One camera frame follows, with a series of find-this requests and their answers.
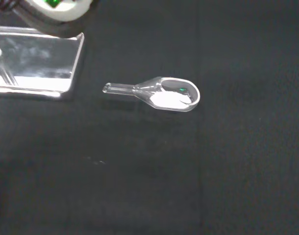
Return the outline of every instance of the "white round object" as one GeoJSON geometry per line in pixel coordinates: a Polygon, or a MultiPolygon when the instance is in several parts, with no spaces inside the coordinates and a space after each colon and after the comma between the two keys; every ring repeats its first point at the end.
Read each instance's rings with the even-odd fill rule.
{"type": "Polygon", "coordinates": [[[26,1],[44,15],[61,22],[77,20],[89,10],[92,3],[92,0],[63,0],[53,8],[45,0],[26,1]]]}

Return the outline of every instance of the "black fabric surface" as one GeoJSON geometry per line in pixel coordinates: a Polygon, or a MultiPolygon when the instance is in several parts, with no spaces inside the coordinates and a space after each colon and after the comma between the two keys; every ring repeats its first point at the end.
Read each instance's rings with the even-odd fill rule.
{"type": "Polygon", "coordinates": [[[0,99],[0,234],[299,234],[299,1],[108,0],[86,36],[74,101],[0,99]],[[156,76],[200,105],[101,92],[156,76]]]}

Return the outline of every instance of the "clear acrylic stand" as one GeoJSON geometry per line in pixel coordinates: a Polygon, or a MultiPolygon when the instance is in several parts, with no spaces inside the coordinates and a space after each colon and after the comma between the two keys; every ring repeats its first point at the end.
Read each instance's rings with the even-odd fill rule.
{"type": "Polygon", "coordinates": [[[0,95],[69,98],[84,34],[61,39],[31,28],[0,26],[0,95]]]}

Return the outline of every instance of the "clear plastic scoop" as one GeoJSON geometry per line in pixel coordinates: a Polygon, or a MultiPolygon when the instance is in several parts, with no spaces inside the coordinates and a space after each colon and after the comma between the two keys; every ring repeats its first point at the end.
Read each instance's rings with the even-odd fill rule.
{"type": "Polygon", "coordinates": [[[134,95],[155,109],[188,112],[200,100],[198,88],[190,81],[156,77],[137,85],[107,83],[104,93],[134,95]]]}
{"type": "Polygon", "coordinates": [[[9,86],[17,86],[18,85],[16,79],[10,72],[10,69],[7,67],[7,65],[3,61],[1,49],[0,49],[0,75],[2,76],[6,85],[9,85],[9,86]]]}

